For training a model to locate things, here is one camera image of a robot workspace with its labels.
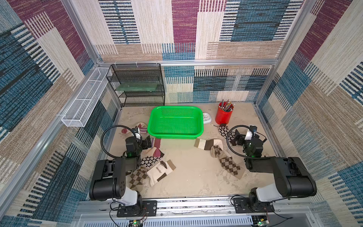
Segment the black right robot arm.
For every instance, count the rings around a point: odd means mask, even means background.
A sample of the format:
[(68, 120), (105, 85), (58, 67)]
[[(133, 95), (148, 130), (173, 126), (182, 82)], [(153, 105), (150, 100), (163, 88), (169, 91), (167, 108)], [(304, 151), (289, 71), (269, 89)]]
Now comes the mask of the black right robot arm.
[(306, 198), (317, 194), (317, 185), (298, 157), (264, 157), (263, 145), (267, 137), (261, 139), (254, 125), (244, 126), (245, 134), (238, 131), (239, 126), (229, 130), (226, 136), (228, 148), (235, 155), (244, 158), (246, 169), (252, 173), (272, 174), (274, 183), (265, 187), (255, 187), (247, 198), (234, 196), (231, 204), (236, 213), (274, 212), (273, 203), (285, 199)]

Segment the brown argyle sock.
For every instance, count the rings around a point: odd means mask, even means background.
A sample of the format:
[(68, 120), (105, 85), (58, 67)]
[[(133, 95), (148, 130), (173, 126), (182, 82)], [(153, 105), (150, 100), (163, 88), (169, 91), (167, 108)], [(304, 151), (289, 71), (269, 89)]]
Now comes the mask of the brown argyle sock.
[(221, 167), (230, 175), (237, 179), (241, 179), (244, 170), (241, 166), (233, 161), (232, 157), (229, 157), (219, 146), (212, 146), (210, 150), (211, 156), (218, 158)]
[(130, 175), (130, 181), (129, 181), (130, 189), (139, 192), (142, 191), (144, 186), (143, 182), (147, 178), (148, 178), (147, 169), (145, 167), (141, 166), (140, 168), (136, 169)]

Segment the pink purple striped sock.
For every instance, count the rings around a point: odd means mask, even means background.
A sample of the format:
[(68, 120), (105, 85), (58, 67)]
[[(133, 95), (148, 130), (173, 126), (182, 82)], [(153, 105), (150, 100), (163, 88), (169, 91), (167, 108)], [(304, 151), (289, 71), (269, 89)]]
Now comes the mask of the pink purple striped sock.
[(160, 150), (161, 139), (151, 138), (151, 148), (142, 151), (141, 158), (159, 157), (162, 158), (164, 153)]
[[(147, 134), (147, 124), (144, 122), (139, 122), (137, 123), (134, 127), (131, 127), (131, 129), (133, 131), (135, 131), (135, 133), (139, 133), (139, 134)], [(122, 134), (129, 134), (131, 133), (130, 130), (123, 128), (121, 131)]]

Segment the green plastic basket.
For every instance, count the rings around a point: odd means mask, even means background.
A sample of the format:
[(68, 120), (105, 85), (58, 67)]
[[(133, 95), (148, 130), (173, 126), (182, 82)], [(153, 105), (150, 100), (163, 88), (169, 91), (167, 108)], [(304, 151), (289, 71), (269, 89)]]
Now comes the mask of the green plastic basket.
[(204, 132), (198, 107), (162, 106), (151, 111), (147, 132), (158, 139), (196, 139)]

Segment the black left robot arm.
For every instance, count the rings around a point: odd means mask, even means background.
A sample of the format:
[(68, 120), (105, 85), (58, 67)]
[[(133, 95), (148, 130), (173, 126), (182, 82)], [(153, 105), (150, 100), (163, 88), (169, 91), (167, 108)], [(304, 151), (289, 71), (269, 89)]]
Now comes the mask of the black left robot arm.
[[(125, 139), (126, 151), (120, 157), (110, 154), (104, 146), (104, 137), (111, 129), (121, 127), (132, 133)], [(115, 125), (101, 136), (102, 151), (112, 159), (97, 161), (89, 189), (92, 201), (111, 201), (110, 211), (116, 211), (119, 218), (154, 217), (157, 214), (157, 201), (143, 202), (138, 191), (127, 186), (126, 176), (136, 171), (141, 164), (141, 152), (151, 147), (150, 137), (142, 139), (140, 128)]]

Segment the red pencil cup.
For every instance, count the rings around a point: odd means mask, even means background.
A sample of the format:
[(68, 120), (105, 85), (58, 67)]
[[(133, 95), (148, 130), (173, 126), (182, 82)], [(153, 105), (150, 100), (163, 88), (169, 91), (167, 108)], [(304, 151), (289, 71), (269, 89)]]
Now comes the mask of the red pencil cup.
[(215, 121), (217, 124), (228, 124), (232, 116), (234, 105), (230, 100), (222, 100), (217, 109)]

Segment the green glass plate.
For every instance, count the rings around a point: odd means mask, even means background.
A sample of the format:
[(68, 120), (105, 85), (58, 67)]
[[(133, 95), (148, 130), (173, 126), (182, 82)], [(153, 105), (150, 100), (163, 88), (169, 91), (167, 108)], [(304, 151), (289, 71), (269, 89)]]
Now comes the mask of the green glass plate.
[(139, 92), (139, 91), (147, 91), (152, 92), (156, 91), (158, 87), (158, 83), (122, 83), (116, 88), (116, 91), (124, 91), (124, 92)]

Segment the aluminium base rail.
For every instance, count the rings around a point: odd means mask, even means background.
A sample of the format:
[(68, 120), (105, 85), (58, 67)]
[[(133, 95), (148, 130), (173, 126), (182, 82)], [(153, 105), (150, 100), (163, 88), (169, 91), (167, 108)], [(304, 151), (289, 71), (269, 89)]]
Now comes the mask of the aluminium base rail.
[(134, 220), (143, 227), (256, 227), (262, 218), (269, 227), (322, 227), (309, 199), (273, 203), (273, 212), (237, 213), (232, 196), (156, 198), (155, 216), (118, 217), (116, 204), (82, 201), (73, 217), (73, 227), (130, 227)]

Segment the dark floral pattern sock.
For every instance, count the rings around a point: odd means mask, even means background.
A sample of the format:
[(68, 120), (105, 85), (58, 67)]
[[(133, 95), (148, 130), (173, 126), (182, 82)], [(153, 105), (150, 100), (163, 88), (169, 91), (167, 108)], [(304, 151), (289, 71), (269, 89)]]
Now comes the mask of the dark floral pattern sock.
[(225, 139), (228, 139), (229, 141), (233, 140), (235, 138), (235, 133), (231, 132), (228, 136), (229, 128), (226, 124), (221, 124), (218, 127), (218, 132), (223, 136)]

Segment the cream brown striped sock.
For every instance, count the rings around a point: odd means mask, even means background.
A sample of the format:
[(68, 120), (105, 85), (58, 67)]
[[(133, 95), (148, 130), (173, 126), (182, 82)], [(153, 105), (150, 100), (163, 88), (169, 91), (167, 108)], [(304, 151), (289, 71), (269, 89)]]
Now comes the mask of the cream brown striped sock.
[(212, 140), (196, 139), (194, 146), (196, 148), (203, 150), (211, 150), (213, 146), (217, 146), (223, 150), (223, 142), (219, 139), (212, 139)]
[(176, 169), (176, 166), (171, 160), (166, 162), (160, 161), (155, 164), (152, 168), (147, 171), (147, 175), (150, 178), (150, 186), (154, 186), (156, 183), (160, 182), (170, 173)]

